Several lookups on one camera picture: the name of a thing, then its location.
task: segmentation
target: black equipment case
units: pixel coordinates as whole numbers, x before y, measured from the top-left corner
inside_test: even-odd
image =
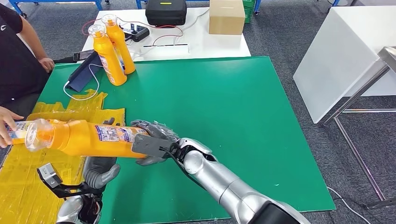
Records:
[[[149,0],[146,7],[147,21],[154,26],[184,25],[186,14],[185,0]]]

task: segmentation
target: white table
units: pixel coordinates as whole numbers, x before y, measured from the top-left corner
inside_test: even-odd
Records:
[[[183,26],[178,26],[183,29],[191,25],[196,17],[204,13],[208,8],[188,8],[186,23]],[[97,19],[102,18],[105,14],[114,14],[125,21],[139,21],[148,24],[144,9],[134,10],[113,10],[113,11],[99,11]],[[95,24],[101,24],[101,21],[96,21]],[[148,52],[143,56],[134,53],[140,53],[142,46],[152,45],[153,41],[162,35],[179,35],[180,30],[176,28],[150,28],[150,35],[140,42],[132,42],[128,47],[132,57],[135,61],[147,60],[164,60],[164,59],[186,59],[186,58],[216,58],[216,57],[246,57],[250,56],[250,51],[246,45],[243,35],[210,35],[209,30],[209,12],[199,17],[197,22],[184,32],[184,35],[178,39],[178,43],[189,44],[189,53],[182,54],[153,54]],[[156,41],[156,45],[173,44],[174,37],[167,36]],[[93,38],[89,36],[85,42],[83,50],[93,49]]]
[[[331,8],[293,76],[314,123],[385,65],[377,53],[396,46],[395,21],[396,6]],[[393,71],[363,94],[384,95],[396,95]]]

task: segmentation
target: green mat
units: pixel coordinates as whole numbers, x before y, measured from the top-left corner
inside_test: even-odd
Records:
[[[57,67],[39,101],[67,105],[62,86],[76,66]],[[136,70],[120,87],[98,73],[99,90],[109,94],[105,109],[125,107],[127,123],[156,120],[201,141],[253,188],[299,211],[335,209],[269,57],[138,62]],[[149,167],[129,158],[118,163],[101,224],[229,217],[172,160]]]

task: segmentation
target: clear bottle cap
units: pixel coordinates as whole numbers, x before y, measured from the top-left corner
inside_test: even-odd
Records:
[[[25,146],[30,152],[36,152],[50,146],[54,136],[52,124],[44,119],[33,121],[26,131]]]
[[[93,37],[103,37],[106,33],[106,27],[101,24],[94,24],[88,28],[88,33]]]
[[[107,14],[102,17],[102,23],[106,24],[106,26],[114,26],[117,25],[117,16],[114,14]]]

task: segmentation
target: orange bottle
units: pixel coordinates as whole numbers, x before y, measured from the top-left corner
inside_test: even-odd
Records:
[[[88,28],[88,33],[93,37],[93,49],[102,61],[107,77],[113,85],[122,85],[127,81],[122,65],[115,53],[113,44],[106,35],[103,25],[95,24]]]
[[[117,24],[117,17],[113,14],[107,14],[102,17],[102,23],[106,25],[106,33],[113,43],[120,59],[125,66],[125,74],[130,74],[135,71],[135,64],[132,61],[129,53],[127,43],[125,42],[125,34]]]
[[[29,125],[25,145],[32,152],[46,147],[68,155],[143,158],[146,155],[132,151],[136,134],[148,135],[138,127],[92,124],[85,120],[51,124],[37,119]]]

